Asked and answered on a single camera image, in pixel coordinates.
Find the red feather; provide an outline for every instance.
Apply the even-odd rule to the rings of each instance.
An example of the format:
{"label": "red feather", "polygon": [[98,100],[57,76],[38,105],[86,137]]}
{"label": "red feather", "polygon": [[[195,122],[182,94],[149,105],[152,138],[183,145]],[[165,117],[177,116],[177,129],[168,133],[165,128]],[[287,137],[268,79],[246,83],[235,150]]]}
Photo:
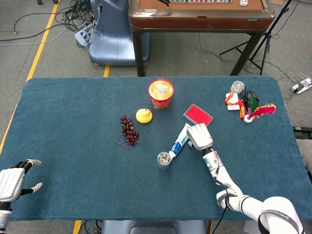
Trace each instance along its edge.
{"label": "red feather", "polygon": [[276,106],[271,103],[271,104],[267,104],[265,106],[259,106],[258,108],[256,108],[256,110],[249,116],[248,119],[251,119],[253,117],[257,117],[259,118],[259,116],[262,115],[266,115],[266,114],[274,114],[276,110]]}

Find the yellow pear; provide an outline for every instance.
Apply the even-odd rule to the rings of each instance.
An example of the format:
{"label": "yellow pear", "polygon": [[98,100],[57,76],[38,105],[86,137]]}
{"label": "yellow pear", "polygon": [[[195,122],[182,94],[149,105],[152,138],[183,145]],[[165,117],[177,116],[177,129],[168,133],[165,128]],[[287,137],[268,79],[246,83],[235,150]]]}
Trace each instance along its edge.
{"label": "yellow pear", "polygon": [[136,119],[140,123],[148,123],[153,118],[153,114],[149,109],[143,108],[136,112]]}

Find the grapes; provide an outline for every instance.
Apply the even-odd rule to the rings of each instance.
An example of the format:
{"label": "grapes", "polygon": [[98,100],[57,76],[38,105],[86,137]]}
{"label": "grapes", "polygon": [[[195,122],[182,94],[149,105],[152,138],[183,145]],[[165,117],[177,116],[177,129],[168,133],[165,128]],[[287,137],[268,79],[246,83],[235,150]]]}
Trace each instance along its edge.
{"label": "grapes", "polygon": [[121,132],[122,135],[125,137],[126,142],[131,146],[139,143],[138,133],[135,131],[132,120],[127,118],[126,116],[121,116],[120,124],[122,127]]}

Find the white robot arm segment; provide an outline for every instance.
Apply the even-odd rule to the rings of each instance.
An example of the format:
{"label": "white robot arm segment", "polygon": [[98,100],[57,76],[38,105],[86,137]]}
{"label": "white robot arm segment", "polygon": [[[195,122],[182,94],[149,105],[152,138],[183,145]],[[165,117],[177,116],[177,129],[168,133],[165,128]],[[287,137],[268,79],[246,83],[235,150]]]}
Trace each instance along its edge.
{"label": "white robot arm segment", "polygon": [[42,183],[38,183],[30,189],[22,188],[28,170],[33,165],[40,164],[39,160],[27,159],[0,172],[0,234],[4,234],[12,214],[11,203],[16,201],[20,195],[32,194],[41,188]]}
{"label": "white robot arm segment", "polygon": [[213,139],[205,124],[198,124],[187,129],[190,146],[204,153],[203,159],[218,185],[228,188],[217,193],[218,205],[223,209],[242,212],[258,221],[262,234],[304,234],[302,224],[293,207],[286,198],[275,196],[261,202],[248,195],[232,181],[217,152],[212,148]]}

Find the yellow floor line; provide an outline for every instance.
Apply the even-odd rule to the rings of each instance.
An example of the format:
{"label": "yellow floor line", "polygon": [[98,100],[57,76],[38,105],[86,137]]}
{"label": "yellow floor line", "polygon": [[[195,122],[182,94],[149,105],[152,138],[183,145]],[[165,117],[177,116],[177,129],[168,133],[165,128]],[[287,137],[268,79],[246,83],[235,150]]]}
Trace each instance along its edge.
{"label": "yellow floor line", "polygon": [[104,69],[103,77],[108,77],[110,65],[106,65]]}
{"label": "yellow floor line", "polygon": [[[108,77],[110,65],[106,65],[104,69],[103,77]],[[73,234],[78,234],[81,227],[81,220],[76,220],[74,225]]]}
{"label": "yellow floor line", "polygon": [[7,128],[6,128],[6,130],[5,130],[4,136],[3,136],[3,138],[2,138],[2,141],[1,141],[1,144],[0,144],[0,155],[1,155],[1,152],[2,152],[2,149],[3,149],[3,145],[4,145],[4,142],[5,142],[6,135],[8,134],[9,128],[10,128],[10,126],[11,126],[11,122],[12,122],[12,119],[13,119],[13,115],[14,115],[14,113],[15,113],[15,110],[16,110],[17,106],[18,106],[18,102],[16,103],[16,106],[15,106],[15,108],[14,108],[13,114],[12,114],[12,116],[11,116],[11,119],[10,119],[10,121],[9,121],[9,124],[8,124],[8,126],[7,126]]}
{"label": "yellow floor line", "polygon": [[[58,9],[58,6],[59,6],[59,3],[54,5],[53,10],[52,10],[52,14],[51,14],[51,16],[50,16],[50,18],[49,18],[49,21],[48,21],[48,24],[47,24],[46,29],[51,27],[52,22],[53,22],[53,19],[54,19],[54,14],[56,13],[56,11],[57,11],[57,9]],[[47,40],[49,31],[50,31],[50,29],[46,30],[46,31],[44,32],[44,34],[43,34],[43,37],[42,37],[42,40],[41,40],[41,44],[39,45],[39,48],[38,48],[38,50],[37,50],[35,59],[34,59],[34,61],[33,61],[33,65],[32,65],[31,68],[30,68],[30,71],[29,71],[29,73],[28,73],[28,76],[27,76],[26,81],[30,80],[30,79],[33,77],[33,75],[34,75],[34,72],[35,72],[37,63],[38,63],[38,61],[39,61],[40,55],[41,55],[42,50],[43,50],[43,47],[44,47],[44,42],[46,42],[46,40]]]}
{"label": "yellow floor line", "polygon": [[[52,22],[53,22],[53,18],[54,18],[54,13],[56,13],[58,6],[59,6],[59,4],[55,4],[55,5],[54,5],[53,10],[52,10],[52,14],[51,14],[51,16],[50,16],[50,18],[49,18],[49,21],[48,21],[48,24],[47,24],[47,26],[46,26],[46,29],[49,28],[49,27],[51,27]],[[35,72],[35,69],[36,69],[38,60],[39,60],[39,58],[40,58],[40,55],[41,55],[42,50],[43,50],[43,47],[44,47],[44,42],[46,42],[46,39],[47,39],[48,34],[49,34],[49,31],[50,31],[50,30],[48,29],[48,30],[45,31],[44,34],[43,34],[43,37],[42,37],[42,40],[41,40],[41,42],[43,42],[43,43],[40,44],[40,46],[39,46],[39,48],[38,48],[38,50],[37,50],[35,59],[34,59],[34,61],[33,61],[33,65],[32,65],[31,68],[30,68],[30,71],[29,71],[29,73],[28,73],[28,76],[27,76],[26,81],[30,80],[30,79],[33,77],[33,75],[34,75],[34,72]],[[9,128],[10,128],[10,126],[11,126],[12,119],[13,119],[13,115],[14,115],[14,113],[15,113],[15,110],[16,110],[17,106],[18,106],[19,100],[20,100],[20,99],[18,99],[18,102],[17,102],[17,104],[16,104],[16,106],[15,106],[15,108],[14,108],[14,111],[13,111],[13,114],[12,114],[11,119],[10,119],[10,121],[9,121],[9,124],[8,124],[8,126],[7,126],[7,128],[6,128],[6,130],[5,130],[4,136],[3,136],[3,138],[2,138],[2,141],[1,141],[1,144],[0,144],[0,154],[1,154],[1,152],[2,152],[3,145],[4,145],[4,142],[5,142],[5,138],[6,138],[6,135],[8,134]]]}
{"label": "yellow floor line", "polygon": [[78,234],[81,227],[81,220],[76,220],[74,225],[73,234]]}

